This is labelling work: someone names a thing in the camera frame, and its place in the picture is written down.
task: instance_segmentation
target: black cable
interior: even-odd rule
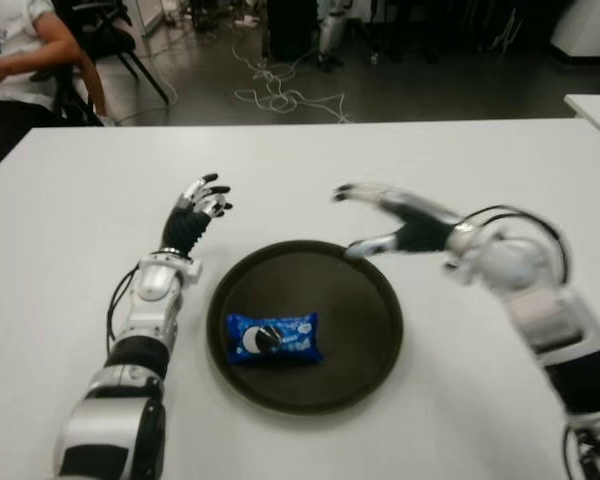
[[[546,220],[543,220],[540,217],[538,217],[532,213],[529,213],[525,210],[522,210],[522,209],[519,209],[516,207],[511,207],[509,205],[493,205],[491,207],[483,208],[481,210],[477,210],[477,211],[467,215],[466,217],[464,217],[464,219],[462,221],[465,222],[470,218],[473,218],[477,215],[480,215],[482,213],[492,211],[492,210],[507,210],[510,213],[501,213],[498,215],[494,215],[493,217],[491,217],[488,220],[486,220],[485,222],[483,222],[481,224],[481,226],[484,227],[490,223],[496,222],[498,220],[502,220],[504,218],[522,218],[525,220],[530,220],[531,222],[542,227],[544,229],[544,231],[547,232],[553,238],[556,245],[558,246],[558,249],[560,250],[560,255],[562,258],[561,282],[563,284],[566,284],[569,281],[571,268],[570,268],[570,261],[569,261],[569,254],[567,251],[567,247],[566,247],[564,241],[562,240],[560,233],[558,233],[558,231]]]
[[[564,426],[562,432],[562,463],[564,463],[564,470],[567,473],[567,478],[573,480],[573,474],[571,473],[571,465],[569,465],[569,434],[571,433],[571,427],[569,425]]]
[[[131,281],[133,280],[133,275],[136,273],[138,268],[139,265],[136,265],[131,270],[129,270],[124,277],[122,277],[122,279],[118,283],[118,286],[116,286],[115,290],[113,291],[111,300],[109,301],[109,308],[107,310],[107,356],[111,352],[109,340],[116,339],[116,336],[113,334],[113,313],[115,312],[118,303],[120,303],[120,300],[122,299],[126,291],[129,289],[129,285],[131,285]]]

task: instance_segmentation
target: snack package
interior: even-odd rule
[[[232,313],[227,317],[233,341],[229,363],[287,358],[318,363],[316,347],[318,314],[304,317],[254,319]]]

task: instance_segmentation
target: white cable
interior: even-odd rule
[[[231,45],[233,56],[236,60],[243,62],[249,69],[255,72],[253,80],[264,79],[266,81],[265,87],[269,93],[269,95],[258,96],[258,92],[255,89],[235,90],[233,94],[238,100],[246,103],[255,103],[260,110],[279,114],[293,113],[299,105],[304,105],[305,107],[317,108],[328,112],[338,119],[338,123],[351,123],[351,120],[344,113],[346,96],[344,92],[328,97],[310,99],[295,89],[282,90],[282,83],[296,76],[296,66],[307,56],[311,55],[315,49],[309,50],[291,65],[278,63],[270,65],[268,68],[259,68],[252,65],[249,59],[238,55],[236,52],[237,43],[238,39]],[[283,71],[276,74],[274,71],[277,69],[283,69]],[[325,105],[325,102],[332,100],[339,100],[337,111]]]
[[[161,111],[161,110],[166,110],[167,108],[175,107],[178,104],[178,102],[180,101],[180,97],[179,97],[178,92],[176,91],[175,87],[173,85],[171,85],[169,82],[167,82],[162,75],[160,75],[160,71],[156,68],[156,66],[153,63],[153,61],[150,58],[148,60],[151,63],[151,66],[153,67],[153,70],[156,72],[156,76],[160,79],[160,81],[163,84],[165,84],[167,87],[169,87],[169,89],[171,90],[171,93],[173,93],[173,100],[169,101],[169,103],[167,105],[162,105],[160,107],[155,107],[155,108],[149,108],[147,110],[141,110],[141,111],[136,112],[134,114],[128,115],[128,116],[126,116],[126,117],[118,120],[116,122],[116,125],[120,125],[122,122],[126,122],[127,120],[130,120],[130,119],[135,118],[137,116],[144,115],[145,113],[158,112],[158,111]]]

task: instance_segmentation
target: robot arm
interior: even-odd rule
[[[562,400],[568,426],[586,446],[581,463],[599,460],[600,324],[567,285],[566,265],[560,275],[543,244],[510,238],[493,223],[478,225],[412,193],[356,184],[337,189],[334,199],[371,203],[405,222],[392,234],[354,242],[348,255],[446,251],[456,278],[482,280]]]
[[[188,254],[211,220],[231,208],[224,197],[228,187],[208,186],[217,177],[197,180],[178,198],[160,249],[129,272],[131,312],[119,336],[111,332],[115,343],[104,367],[92,378],[58,437],[57,478],[160,478],[165,441],[163,382],[177,336],[182,291],[201,273],[200,262]],[[116,296],[109,321],[122,294]]]

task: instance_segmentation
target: chair leg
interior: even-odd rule
[[[76,92],[74,89],[70,88],[67,90],[67,97],[69,97],[77,106],[82,110],[82,112],[87,117],[87,121],[96,127],[103,127],[104,125],[100,121],[100,119],[93,113],[93,109],[89,108],[86,102],[82,99],[82,97]]]
[[[156,79],[153,78],[153,76],[149,73],[149,70],[147,70],[147,68],[142,64],[140,59],[138,57],[136,57],[135,53],[127,52],[127,55],[129,55],[129,57],[131,58],[133,63],[136,64],[136,66],[140,69],[142,74],[145,77],[147,77],[147,80],[149,80],[149,83],[151,85],[153,85],[153,88],[156,89],[156,92],[158,92],[158,94],[162,97],[162,100],[164,100],[165,105],[169,105],[169,97],[167,97],[167,94],[164,93],[164,90],[162,89],[162,87],[160,87],[158,82],[156,82]]]
[[[133,77],[138,80],[138,74],[136,73],[136,71],[133,69],[133,67],[129,64],[129,62],[127,62],[125,60],[125,58],[122,56],[122,54],[120,53],[116,53],[116,56],[118,57],[118,59],[120,60],[120,62],[122,62],[122,64],[126,67],[127,70],[129,70],[129,73],[131,73],[131,75],[133,75]]]

